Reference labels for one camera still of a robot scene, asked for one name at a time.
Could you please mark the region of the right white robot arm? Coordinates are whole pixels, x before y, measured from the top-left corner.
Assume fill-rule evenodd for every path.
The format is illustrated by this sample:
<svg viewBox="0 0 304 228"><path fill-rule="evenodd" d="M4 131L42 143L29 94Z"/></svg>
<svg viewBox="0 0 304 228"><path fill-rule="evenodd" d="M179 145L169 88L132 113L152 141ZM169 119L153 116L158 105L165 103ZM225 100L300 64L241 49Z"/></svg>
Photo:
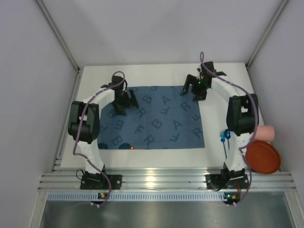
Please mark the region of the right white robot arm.
<svg viewBox="0 0 304 228"><path fill-rule="evenodd" d="M241 86L228 81L226 73L217 71L214 63L201 62L197 76L188 74L180 95L191 92L193 101L204 101L208 90L216 91L227 102L226 130L221 133L221 141L227 139L227 132L235 138L235 145L224 146L225 162L219 175L207 180L208 186L218 191L229 185L236 186L245 176L244 151L253 142L259 124L258 98Z"/></svg>

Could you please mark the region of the pink plastic cup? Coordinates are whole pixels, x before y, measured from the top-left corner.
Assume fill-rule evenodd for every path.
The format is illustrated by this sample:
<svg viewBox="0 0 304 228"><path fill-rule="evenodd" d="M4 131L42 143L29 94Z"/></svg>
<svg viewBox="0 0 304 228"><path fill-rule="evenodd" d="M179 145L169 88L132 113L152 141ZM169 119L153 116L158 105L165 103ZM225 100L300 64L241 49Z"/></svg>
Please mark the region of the pink plastic cup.
<svg viewBox="0 0 304 228"><path fill-rule="evenodd" d="M255 140L264 142L273 142L275 138L275 129L271 125L259 125L256 130Z"/></svg>

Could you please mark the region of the blue metallic fork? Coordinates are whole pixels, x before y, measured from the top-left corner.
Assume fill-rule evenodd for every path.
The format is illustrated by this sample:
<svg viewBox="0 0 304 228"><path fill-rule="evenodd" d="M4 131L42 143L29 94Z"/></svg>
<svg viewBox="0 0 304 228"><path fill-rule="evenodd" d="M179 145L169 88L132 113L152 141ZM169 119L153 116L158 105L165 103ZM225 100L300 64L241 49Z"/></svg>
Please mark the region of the blue metallic fork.
<svg viewBox="0 0 304 228"><path fill-rule="evenodd" d="M222 142L223 144L223 148L224 148L224 153L225 153L225 158L227 158L227 151L226 151L226 146L225 146L225 132L224 131L221 131L220 132L220 141Z"/></svg>

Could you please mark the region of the blue metallic spoon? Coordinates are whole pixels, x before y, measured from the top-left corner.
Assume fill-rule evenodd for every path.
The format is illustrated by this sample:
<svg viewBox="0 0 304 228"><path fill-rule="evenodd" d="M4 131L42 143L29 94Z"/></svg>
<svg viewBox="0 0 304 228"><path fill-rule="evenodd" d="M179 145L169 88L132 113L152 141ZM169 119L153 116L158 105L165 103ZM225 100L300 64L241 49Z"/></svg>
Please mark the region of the blue metallic spoon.
<svg viewBox="0 0 304 228"><path fill-rule="evenodd" d="M230 138L231 138L231 131L229 129L226 129L224 131L224 136L228 141L228 149L230 149Z"/></svg>

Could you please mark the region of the blue lettered placemat cloth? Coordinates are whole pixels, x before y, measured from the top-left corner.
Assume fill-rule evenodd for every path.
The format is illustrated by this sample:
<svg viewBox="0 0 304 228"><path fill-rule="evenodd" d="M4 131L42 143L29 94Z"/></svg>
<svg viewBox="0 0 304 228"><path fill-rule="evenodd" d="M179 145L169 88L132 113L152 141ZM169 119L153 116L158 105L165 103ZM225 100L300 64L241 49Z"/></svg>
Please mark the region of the blue lettered placemat cloth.
<svg viewBox="0 0 304 228"><path fill-rule="evenodd" d="M112 104L101 111L99 149L204 148L200 108L182 86L132 87L139 108L117 115Z"/></svg>

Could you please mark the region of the red plastic plate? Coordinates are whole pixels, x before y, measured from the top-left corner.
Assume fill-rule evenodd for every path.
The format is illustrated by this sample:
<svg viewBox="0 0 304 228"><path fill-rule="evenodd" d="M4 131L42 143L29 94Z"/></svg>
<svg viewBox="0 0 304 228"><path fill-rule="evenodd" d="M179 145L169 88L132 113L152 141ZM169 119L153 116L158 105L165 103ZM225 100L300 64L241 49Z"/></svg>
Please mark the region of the red plastic plate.
<svg viewBox="0 0 304 228"><path fill-rule="evenodd" d="M271 144L264 141L254 141L247 147L246 161L251 169L261 174L272 174L279 170L281 157Z"/></svg>

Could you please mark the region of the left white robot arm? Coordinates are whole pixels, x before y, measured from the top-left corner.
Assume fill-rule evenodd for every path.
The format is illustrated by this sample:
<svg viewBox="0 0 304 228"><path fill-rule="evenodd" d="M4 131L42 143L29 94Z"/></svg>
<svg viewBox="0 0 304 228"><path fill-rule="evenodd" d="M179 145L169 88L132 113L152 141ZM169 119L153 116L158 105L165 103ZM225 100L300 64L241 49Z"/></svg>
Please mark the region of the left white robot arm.
<svg viewBox="0 0 304 228"><path fill-rule="evenodd" d="M89 98L71 104L67 130L75 141L73 154L83 157L86 162L82 178L84 183L106 180L105 164L97 144L102 109L111 104L115 115L126 115L125 109L139 108L134 91L127 91L127 86L125 74L117 71L109 84L101 86Z"/></svg>

